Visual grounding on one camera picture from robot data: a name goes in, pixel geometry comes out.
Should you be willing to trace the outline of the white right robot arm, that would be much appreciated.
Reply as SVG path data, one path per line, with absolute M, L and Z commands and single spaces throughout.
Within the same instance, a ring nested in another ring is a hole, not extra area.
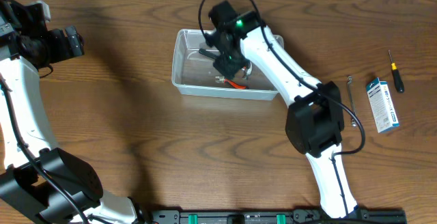
M 219 54 L 213 66 L 226 78 L 256 66 L 280 93 L 287 106 L 285 132 L 313 170 L 320 205 L 331 218 L 347 218 L 356 209 L 341 154 L 344 129 L 339 88 L 321 83 L 303 70 L 274 38 L 255 11 L 237 13 L 228 1 L 208 13 L 214 31 L 205 33 Z

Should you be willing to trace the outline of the red handled pliers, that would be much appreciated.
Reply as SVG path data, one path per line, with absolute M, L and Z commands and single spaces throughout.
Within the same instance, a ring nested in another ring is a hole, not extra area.
M 243 67 L 241 70 L 237 73 L 235 77 L 232 79 L 227 78 L 226 76 L 220 75 L 215 76 L 215 82 L 216 83 L 222 83 L 222 84 L 228 84 L 234 89 L 249 89 L 249 86 L 247 85 L 248 80 L 248 67 Z

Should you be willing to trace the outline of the clear plastic container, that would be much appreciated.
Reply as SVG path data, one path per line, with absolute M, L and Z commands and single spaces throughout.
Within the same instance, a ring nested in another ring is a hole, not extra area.
M 199 53 L 206 49 L 219 54 L 214 47 L 209 47 L 198 29 L 181 29 L 178 31 L 171 80 L 181 94 L 208 96 L 216 98 L 239 98 L 249 100 L 272 100 L 279 92 L 265 77 L 257 66 L 253 67 L 248 77 L 249 89 L 234 89 L 228 84 L 216 83 L 215 76 L 220 76 L 213 67 L 213 60 Z

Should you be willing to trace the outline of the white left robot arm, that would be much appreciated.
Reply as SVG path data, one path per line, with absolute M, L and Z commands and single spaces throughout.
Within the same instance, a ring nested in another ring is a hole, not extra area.
M 1 0 L 1 199 L 34 223 L 144 223 L 130 197 L 103 189 L 93 167 L 60 148 L 44 110 L 40 70 L 80 57 L 73 26 L 48 29 L 49 6 Z

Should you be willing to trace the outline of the small claw hammer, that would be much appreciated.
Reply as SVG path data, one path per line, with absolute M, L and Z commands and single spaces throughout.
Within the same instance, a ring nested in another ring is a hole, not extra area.
M 221 53 L 215 55 L 206 49 L 199 49 L 199 53 L 213 60 L 213 67 L 218 70 L 220 74 L 232 79 L 243 67 L 248 67 L 248 77 L 252 74 L 252 63 L 243 56 L 242 53 Z

